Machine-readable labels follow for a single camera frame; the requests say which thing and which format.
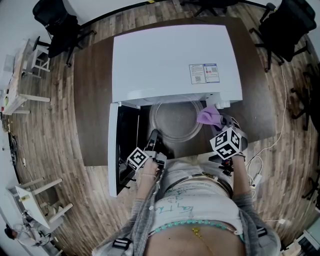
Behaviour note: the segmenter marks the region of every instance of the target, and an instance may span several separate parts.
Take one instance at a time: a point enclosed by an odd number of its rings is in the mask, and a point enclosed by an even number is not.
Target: belt
[[[178,185],[179,183],[181,183],[183,181],[186,181],[186,180],[189,180],[192,178],[196,178],[196,177],[201,177],[201,176],[205,176],[207,178],[212,179],[214,182],[216,182],[218,185],[220,185],[220,187],[222,187],[229,194],[230,198],[232,198],[234,192],[228,182],[226,182],[225,180],[220,179],[220,178],[217,179],[216,176],[209,174],[209,173],[206,173],[204,171],[202,173],[197,173],[197,174],[191,175],[191,178],[190,178],[190,176],[187,176],[187,177],[184,177],[184,178],[177,180],[176,182],[172,183],[169,187],[167,187],[167,189],[165,190],[164,193],[166,193],[169,189],[172,189],[175,185]]]

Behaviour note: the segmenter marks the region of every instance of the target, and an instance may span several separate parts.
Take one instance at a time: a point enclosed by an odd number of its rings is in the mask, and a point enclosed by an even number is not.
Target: gray cardigan
[[[134,201],[131,218],[118,232],[97,246],[92,252],[93,256],[143,256],[155,217],[152,206],[163,196],[159,193],[162,177],[163,175],[160,175],[155,180],[145,200]],[[239,208],[246,256],[278,256],[281,249],[280,239],[255,212],[251,192],[233,196],[232,200]],[[113,242],[122,238],[132,241],[126,251],[113,247]]]

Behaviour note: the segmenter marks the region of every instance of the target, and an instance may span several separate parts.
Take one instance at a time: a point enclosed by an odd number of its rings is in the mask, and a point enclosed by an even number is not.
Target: black baseboard
[[[106,17],[109,17],[111,15],[115,15],[117,13],[121,13],[121,12],[124,12],[124,11],[127,11],[127,10],[130,10],[132,8],[136,8],[136,7],[140,7],[140,6],[146,6],[146,5],[152,5],[156,2],[163,2],[163,1],[167,1],[167,0],[156,0],[154,2],[149,2],[149,1],[146,1],[146,2],[139,2],[139,3],[136,3],[136,4],[132,4],[132,5],[129,5],[129,6],[126,6],[126,7],[123,7],[123,8],[120,8],[120,9],[117,9],[117,10],[113,10],[111,12],[108,12],[106,14],[103,14],[99,17],[96,17],[92,20],[89,20],[88,22],[84,23],[81,25],[81,28],[85,28],[87,26],[90,26],[91,24],[95,23],[95,22],[98,22]],[[266,9],[267,7],[263,4],[260,4],[260,3],[256,3],[256,2],[251,2],[251,1],[247,1],[247,0],[240,0],[239,1],[240,3],[244,3],[244,4],[248,4],[248,5],[252,5],[252,6],[257,6],[257,7],[261,7],[261,8],[264,8]]]

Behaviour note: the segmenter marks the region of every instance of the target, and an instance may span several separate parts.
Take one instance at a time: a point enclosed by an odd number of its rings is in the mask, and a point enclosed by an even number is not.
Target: wooden floor
[[[91,36],[85,44],[91,45],[150,23],[189,18],[196,10],[197,7],[192,5],[181,7],[178,0],[130,9],[88,27],[96,30],[97,35]],[[228,16],[242,18],[248,29],[258,27],[262,14],[263,9],[245,4],[237,4],[228,8],[227,12]],[[252,39],[256,43],[259,41],[255,35],[252,35]],[[302,43],[304,42],[301,41],[298,48],[303,46]],[[262,64],[266,65],[266,51],[258,49],[258,54]],[[82,256],[90,255],[92,248],[126,222],[130,216],[136,185],[131,182],[130,190],[122,191],[118,198],[110,198],[108,168],[84,167],[75,121],[73,68],[65,67],[65,60],[65,54],[53,58],[51,72],[43,73],[41,80],[24,80],[25,93],[33,92],[41,97],[50,97],[51,102],[27,102],[24,108],[30,110],[31,114],[14,114],[10,117],[10,123],[21,146],[17,165],[20,180],[26,183],[31,179],[45,177],[50,182],[63,178],[63,182],[56,186],[58,196],[63,205],[73,203],[74,207],[66,213],[64,225],[54,235],[59,241],[57,245],[68,255]],[[278,110],[275,120],[279,136],[285,91],[281,68],[275,59],[273,62],[266,78]],[[301,91],[302,87],[309,86],[302,72],[308,63],[316,62],[313,55],[303,53],[295,56],[291,63],[283,65],[288,94],[284,130],[277,145],[260,155],[263,159],[263,182],[257,189],[254,207],[263,220],[287,220],[283,225],[269,222],[286,245],[299,236],[316,217],[315,205],[301,199],[301,196],[306,191],[308,176],[315,169],[314,155],[318,135],[311,122],[309,130],[303,131],[303,120],[291,119],[291,113],[299,111],[299,103],[295,96],[290,95],[291,88]],[[271,137],[250,144],[249,157],[260,149],[271,146],[276,139]],[[27,168],[23,167],[23,157]],[[250,167],[251,175],[258,172],[260,166],[259,161],[255,161]]]

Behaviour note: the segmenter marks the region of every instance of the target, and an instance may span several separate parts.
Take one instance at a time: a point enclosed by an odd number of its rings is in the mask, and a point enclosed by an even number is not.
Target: brown table
[[[213,24],[225,25],[238,65],[243,100],[232,103],[224,113],[237,119],[249,142],[276,134],[275,109],[264,68],[255,45],[240,18],[183,18],[158,22],[122,34],[151,28]],[[114,36],[81,50],[74,57],[74,109],[80,149],[85,166],[108,165],[109,108],[112,102],[112,57]],[[211,152],[212,133],[204,125],[175,157]]]

